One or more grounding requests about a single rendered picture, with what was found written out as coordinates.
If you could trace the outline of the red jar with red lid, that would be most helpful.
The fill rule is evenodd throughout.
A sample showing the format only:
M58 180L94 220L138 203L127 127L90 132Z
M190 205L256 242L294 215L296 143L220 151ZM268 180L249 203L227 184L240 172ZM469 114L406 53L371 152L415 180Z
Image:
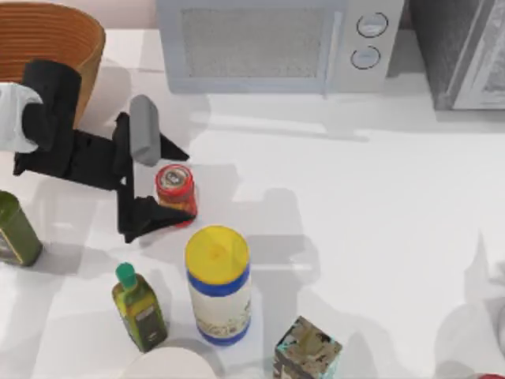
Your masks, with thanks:
M162 167L155 176L160 205L197 215L196 186L190 169L181 164Z

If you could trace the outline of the white canister with yellow lid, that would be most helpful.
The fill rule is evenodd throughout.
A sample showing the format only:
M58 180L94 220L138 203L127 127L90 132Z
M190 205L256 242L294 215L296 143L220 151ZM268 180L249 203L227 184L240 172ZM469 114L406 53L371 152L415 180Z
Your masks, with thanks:
M200 229L185 247L185 270L196 327L217 346L241 340L252 319L249 246L235 230Z

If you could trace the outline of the green bottle with green cap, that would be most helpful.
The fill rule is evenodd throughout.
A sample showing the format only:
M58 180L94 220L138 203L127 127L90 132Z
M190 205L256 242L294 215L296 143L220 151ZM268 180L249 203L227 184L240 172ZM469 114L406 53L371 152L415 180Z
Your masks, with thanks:
M137 348L146 353L161 344L168 331L157 296L148 281L124 262L115 269L114 304Z

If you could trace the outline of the dark green can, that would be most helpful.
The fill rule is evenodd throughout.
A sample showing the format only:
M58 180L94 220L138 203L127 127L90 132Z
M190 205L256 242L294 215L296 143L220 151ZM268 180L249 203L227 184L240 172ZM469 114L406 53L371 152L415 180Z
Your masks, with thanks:
M0 190L0 261L32 266L43 244L13 194Z

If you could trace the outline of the brown woven basket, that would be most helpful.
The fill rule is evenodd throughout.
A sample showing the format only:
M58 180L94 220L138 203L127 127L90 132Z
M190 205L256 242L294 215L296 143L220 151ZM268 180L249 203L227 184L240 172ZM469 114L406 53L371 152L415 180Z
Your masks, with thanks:
M73 127L78 128L95 87L106 43L91 15L50 2L0 2L0 81L20 82L34 58L66 64L81 75Z

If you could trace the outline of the microwave door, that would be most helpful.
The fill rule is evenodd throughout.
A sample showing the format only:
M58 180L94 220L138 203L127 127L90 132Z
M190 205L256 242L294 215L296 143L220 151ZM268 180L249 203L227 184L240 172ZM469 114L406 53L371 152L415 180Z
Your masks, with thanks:
M321 93L341 0L155 0L179 94Z

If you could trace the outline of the white round bowl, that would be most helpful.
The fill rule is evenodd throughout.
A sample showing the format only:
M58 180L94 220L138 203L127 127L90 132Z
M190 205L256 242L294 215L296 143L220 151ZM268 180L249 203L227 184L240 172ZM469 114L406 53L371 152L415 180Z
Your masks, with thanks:
M118 379L218 379L206 359L183 347L160 347L133 361Z

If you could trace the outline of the teal and brown carton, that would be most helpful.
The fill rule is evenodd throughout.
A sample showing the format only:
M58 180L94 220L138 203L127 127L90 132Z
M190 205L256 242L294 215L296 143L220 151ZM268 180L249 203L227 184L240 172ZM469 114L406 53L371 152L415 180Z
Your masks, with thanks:
M275 346L273 379L337 379L342 345L298 316Z

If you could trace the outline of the pale microwave oven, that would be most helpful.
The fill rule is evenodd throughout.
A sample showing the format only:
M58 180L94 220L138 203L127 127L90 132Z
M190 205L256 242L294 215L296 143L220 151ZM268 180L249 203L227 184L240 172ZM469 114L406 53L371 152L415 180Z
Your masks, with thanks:
M377 92L387 76L405 0L341 1L345 2L346 8L342 14L333 91L330 94ZM357 32L357 22L361 16L376 12L383 13L389 20L387 30L376 38L364 38ZM366 46L374 46L380 51L380 63L371 69L356 69L350 62L350 56Z

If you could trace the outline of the round microwave knob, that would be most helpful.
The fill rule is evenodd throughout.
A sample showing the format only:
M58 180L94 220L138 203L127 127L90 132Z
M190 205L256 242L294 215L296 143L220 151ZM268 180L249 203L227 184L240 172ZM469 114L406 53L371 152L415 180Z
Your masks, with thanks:
M350 56L350 62L354 68L367 70L374 68L380 63L381 53L374 46L366 46L355 50Z
M365 14L357 22L357 32L364 38L381 36L389 25L387 17L380 12Z

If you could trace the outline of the grey cabinet with dark inside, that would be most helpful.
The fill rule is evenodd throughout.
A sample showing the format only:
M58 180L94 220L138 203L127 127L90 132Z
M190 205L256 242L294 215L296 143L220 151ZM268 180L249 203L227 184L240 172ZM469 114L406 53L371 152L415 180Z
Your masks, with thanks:
M505 110L505 0L410 0L436 110Z

